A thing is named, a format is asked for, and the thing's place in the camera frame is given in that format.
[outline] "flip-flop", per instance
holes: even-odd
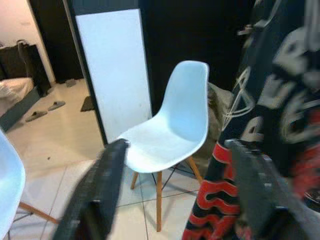
[[[48,111],[52,111],[52,110],[55,110],[55,109],[57,109],[57,108],[60,108],[60,107],[62,107],[62,106],[65,105],[65,104],[66,104],[65,101],[55,101],[55,102],[53,103],[53,105],[48,108]]]
[[[35,111],[34,113],[32,113],[31,116],[28,116],[25,121],[31,122],[33,120],[36,120],[36,119],[46,115],[47,113],[48,113],[47,111]]]

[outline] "doormat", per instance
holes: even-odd
[[[90,110],[94,110],[94,105],[92,104],[92,100],[90,96],[87,96],[84,99],[83,105],[81,107],[80,112],[86,112],[86,111],[90,111]]]

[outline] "white panel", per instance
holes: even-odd
[[[109,143],[151,117],[140,10],[76,16]]]

